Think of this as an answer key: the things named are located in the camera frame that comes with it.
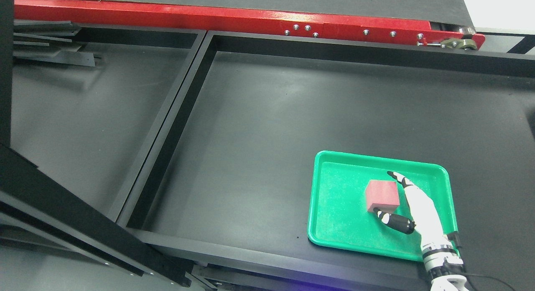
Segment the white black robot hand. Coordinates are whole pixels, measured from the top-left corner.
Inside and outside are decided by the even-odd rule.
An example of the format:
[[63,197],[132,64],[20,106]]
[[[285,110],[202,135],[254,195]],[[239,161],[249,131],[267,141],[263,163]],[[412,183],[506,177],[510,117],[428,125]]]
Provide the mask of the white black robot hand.
[[373,214],[379,221],[398,232],[408,235],[413,232],[418,233],[420,235],[420,248],[423,252],[440,249],[455,253],[451,241],[443,232],[443,225],[434,201],[406,176],[395,171],[387,171],[387,175],[403,187],[412,218],[409,219],[375,207]]

